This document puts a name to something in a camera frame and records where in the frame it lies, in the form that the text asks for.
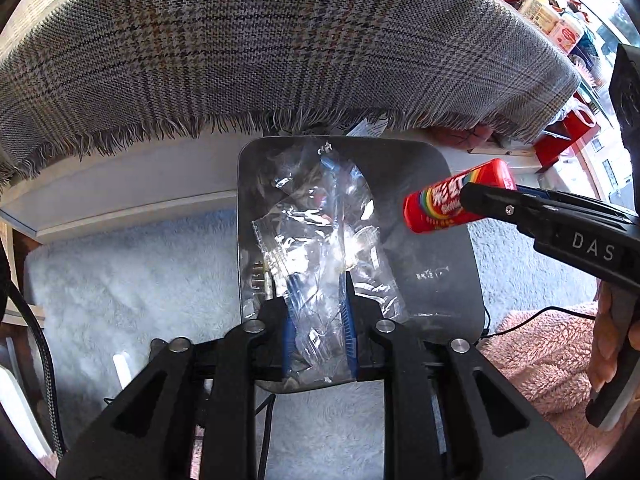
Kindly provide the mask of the person's right hand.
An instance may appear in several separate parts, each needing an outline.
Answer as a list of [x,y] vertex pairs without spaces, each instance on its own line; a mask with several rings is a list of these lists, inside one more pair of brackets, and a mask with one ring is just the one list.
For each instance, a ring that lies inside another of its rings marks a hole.
[[611,287],[605,282],[599,282],[597,300],[598,313],[593,325],[591,356],[587,367],[592,393],[598,393],[613,379],[620,352],[620,333],[611,316]]

